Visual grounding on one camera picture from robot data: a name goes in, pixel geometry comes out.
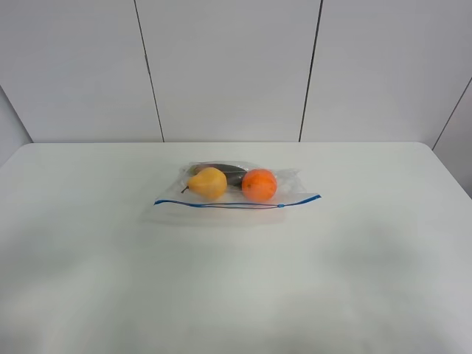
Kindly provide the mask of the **clear plastic zip bag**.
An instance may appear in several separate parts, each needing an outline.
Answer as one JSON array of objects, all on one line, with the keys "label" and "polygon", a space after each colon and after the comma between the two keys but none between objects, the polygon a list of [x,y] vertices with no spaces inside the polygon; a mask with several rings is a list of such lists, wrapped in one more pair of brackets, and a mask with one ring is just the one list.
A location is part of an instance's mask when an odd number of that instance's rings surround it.
[{"label": "clear plastic zip bag", "polygon": [[[217,200],[207,200],[187,190],[187,181],[192,177],[187,171],[194,164],[230,164],[250,171],[270,170],[277,180],[277,191],[272,199],[257,203],[243,195],[242,189],[227,184],[226,192]],[[248,162],[190,162],[179,169],[176,179],[159,195],[151,206],[146,207],[141,219],[166,226],[248,226],[274,223],[287,208],[303,207],[321,199],[317,192],[305,189],[297,170],[274,170]]]}]

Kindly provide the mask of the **dark purple eggplant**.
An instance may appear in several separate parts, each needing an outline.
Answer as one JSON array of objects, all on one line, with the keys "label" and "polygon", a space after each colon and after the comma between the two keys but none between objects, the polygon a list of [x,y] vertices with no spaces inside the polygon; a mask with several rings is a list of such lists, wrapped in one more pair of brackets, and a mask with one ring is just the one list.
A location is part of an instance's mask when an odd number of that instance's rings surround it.
[{"label": "dark purple eggplant", "polygon": [[242,189],[243,178],[247,174],[247,170],[244,170],[241,167],[230,165],[230,164],[221,164],[221,163],[200,163],[192,165],[187,173],[190,176],[194,176],[201,172],[205,168],[213,167],[221,171],[227,180],[227,184],[231,187]]}]

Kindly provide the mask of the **orange fruit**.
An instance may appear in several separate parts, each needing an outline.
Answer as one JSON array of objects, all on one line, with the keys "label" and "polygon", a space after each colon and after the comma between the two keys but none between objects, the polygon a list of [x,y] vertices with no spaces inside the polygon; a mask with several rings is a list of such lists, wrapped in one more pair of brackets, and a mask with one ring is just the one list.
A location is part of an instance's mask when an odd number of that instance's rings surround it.
[{"label": "orange fruit", "polygon": [[270,170],[255,169],[245,174],[242,192],[246,199],[262,203],[272,199],[277,191],[277,180]]}]

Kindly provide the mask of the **yellow pear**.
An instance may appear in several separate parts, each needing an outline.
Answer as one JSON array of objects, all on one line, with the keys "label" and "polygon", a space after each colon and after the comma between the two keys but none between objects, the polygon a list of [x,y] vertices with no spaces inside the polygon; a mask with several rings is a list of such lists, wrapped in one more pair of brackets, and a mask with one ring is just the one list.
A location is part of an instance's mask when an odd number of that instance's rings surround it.
[{"label": "yellow pear", "polygon": [[181,193],[187,190],[207,200],[217,200],[227,189],[227,178],[223,172],[215,167],[205,167],[192,176]]}]

